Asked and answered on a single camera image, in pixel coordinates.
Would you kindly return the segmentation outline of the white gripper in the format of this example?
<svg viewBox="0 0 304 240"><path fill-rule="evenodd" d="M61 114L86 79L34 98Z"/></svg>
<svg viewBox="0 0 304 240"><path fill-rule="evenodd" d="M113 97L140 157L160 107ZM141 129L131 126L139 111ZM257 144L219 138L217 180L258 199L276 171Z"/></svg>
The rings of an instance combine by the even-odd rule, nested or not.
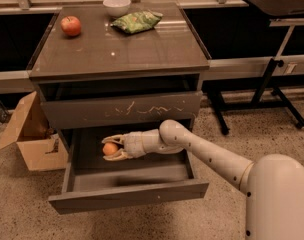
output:
<svg viewBox="0 0 304 240"><path fill-rule="evenodd" d="M123 161L132 158L139 158L146 154L141 132L131 132L126 134L125 137L123 134L108 136L102 140L102 143L114 143L121 147L124 146L124 149L121 148L114 154L104 155L103 158L106 161Z"/></svg>

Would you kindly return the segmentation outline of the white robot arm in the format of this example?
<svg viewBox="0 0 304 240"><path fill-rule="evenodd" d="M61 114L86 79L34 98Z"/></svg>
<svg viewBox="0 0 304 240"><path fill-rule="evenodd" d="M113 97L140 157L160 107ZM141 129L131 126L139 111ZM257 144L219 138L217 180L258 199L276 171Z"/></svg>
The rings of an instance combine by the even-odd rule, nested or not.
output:
<svg viewBox="0 0 304 240"><path fill-rule="evenodd" d="M108 136L121 148L104 157L121 161L186 150L246 195L246 240L304 240L304 166L282 154L253 162L186 129L174 120L157 129Z"/></svg>

